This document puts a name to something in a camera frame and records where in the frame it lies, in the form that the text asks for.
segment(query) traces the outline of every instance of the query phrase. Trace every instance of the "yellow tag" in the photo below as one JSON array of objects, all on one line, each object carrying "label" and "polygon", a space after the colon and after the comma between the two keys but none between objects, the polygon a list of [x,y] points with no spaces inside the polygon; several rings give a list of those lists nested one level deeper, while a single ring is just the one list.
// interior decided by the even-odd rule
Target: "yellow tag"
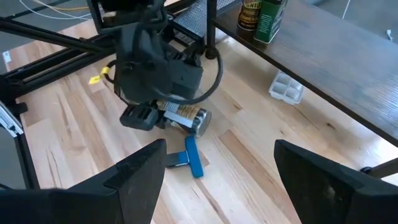
[{"label": "yellow tag", "polygon": [[88,84],[92,85],[92,84],[98,83],[100,80],[101,80],[101,76],[97,75],[95,77],[91,77]]},{"label": "yellow tag", "polygon": [[109,67],[104,67],[101,71],[101,74],[108,74],[109,73]]}]

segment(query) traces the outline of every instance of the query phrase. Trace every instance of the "light wood surface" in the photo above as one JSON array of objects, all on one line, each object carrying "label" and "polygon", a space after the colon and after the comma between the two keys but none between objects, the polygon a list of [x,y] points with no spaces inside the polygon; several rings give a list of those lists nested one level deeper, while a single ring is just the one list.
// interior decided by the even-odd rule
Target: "light wood surface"
[{"label": "light wood surface", "polygon": [[[95,35],[91,21],[64,34]],[[375,166],[398,157],[398,150],[309,90],[290,106],[270,97],[277,69],[233,39],[218,44],[224,77],[200,106],[213,113],[197,140],[205,176],[193,179],[189,167],[165,171],[153,223],[300,223],[279,179],[274,141],[286,139],[348,167]],[[58,50],[33,42],[10,51],[13,69]],[[88,80],[106,58],[33,91],[19,101],[29,111],[22,122],[42,188],[68,188],[106,169],[157,138],[168,151],[183,150],[178,129],[149,132],[121,126],[125,109],[107,82]],[[202,57],[200,91],[216,74],[216,60]],[[398,177],[385,180],[397,183]]]}]

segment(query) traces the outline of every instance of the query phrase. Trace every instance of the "blue tool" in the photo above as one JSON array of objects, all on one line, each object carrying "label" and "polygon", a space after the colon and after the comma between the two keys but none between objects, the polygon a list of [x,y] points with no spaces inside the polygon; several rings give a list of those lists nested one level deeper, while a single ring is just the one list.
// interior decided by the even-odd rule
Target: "blue tool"
[{"label": "blue tool", "polygon": [[189,165],[191,167],[192,176],[194,178],[203,177],[203,168],[201,166],[194,136],[188,136],[185,138],[185,151],[167,155],[167,167],[178,167],[184,165]]}]

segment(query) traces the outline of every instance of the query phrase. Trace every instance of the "dark wooden shelf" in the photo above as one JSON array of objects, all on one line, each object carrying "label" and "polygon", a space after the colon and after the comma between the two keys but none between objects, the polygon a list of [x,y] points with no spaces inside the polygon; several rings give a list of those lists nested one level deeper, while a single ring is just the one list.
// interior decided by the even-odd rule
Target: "dark wooden shelf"
[{"label": "dark wooden shelf", "polygon": [[240,6],[215,26],[398,146],[398,46],[301,0],[289,0],[268,44],[237,27]]}]

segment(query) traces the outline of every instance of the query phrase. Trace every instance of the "blue handle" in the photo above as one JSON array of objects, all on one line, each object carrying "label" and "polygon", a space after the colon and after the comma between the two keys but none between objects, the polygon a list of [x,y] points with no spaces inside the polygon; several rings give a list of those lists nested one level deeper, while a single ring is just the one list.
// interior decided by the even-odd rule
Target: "blue handle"
[{"label": "blue handle", "polygon": [[185,138],[185,149],[188,152],[189,164],[194,178],[203,177],[203,168],[201,166],[199,152],[194,136]]}]

